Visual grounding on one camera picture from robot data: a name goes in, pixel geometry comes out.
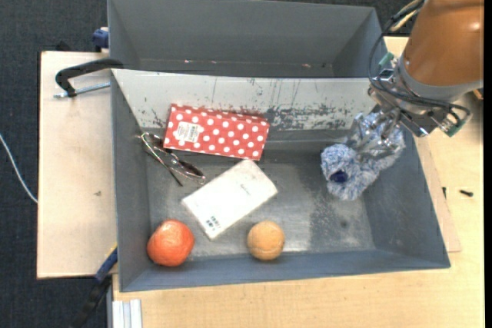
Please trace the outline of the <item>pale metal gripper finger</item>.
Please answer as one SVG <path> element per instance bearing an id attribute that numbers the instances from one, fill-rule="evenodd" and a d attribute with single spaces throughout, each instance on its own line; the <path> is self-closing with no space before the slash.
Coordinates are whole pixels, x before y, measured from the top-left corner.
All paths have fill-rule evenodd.
<path id="1" fill-rule="evenodd" d="M 399 126 L 401 112 L 371 112 L 360 125 L 359 153 L 373 159 L 382 159 L 402 149 L 402 130 Z"/>
<path id="2" fill-rule="evenodd" d="M 348 146 L 381 146 L 381 124 L 383 116 L 380 112 L 358 114 L 347 135 Z"/>

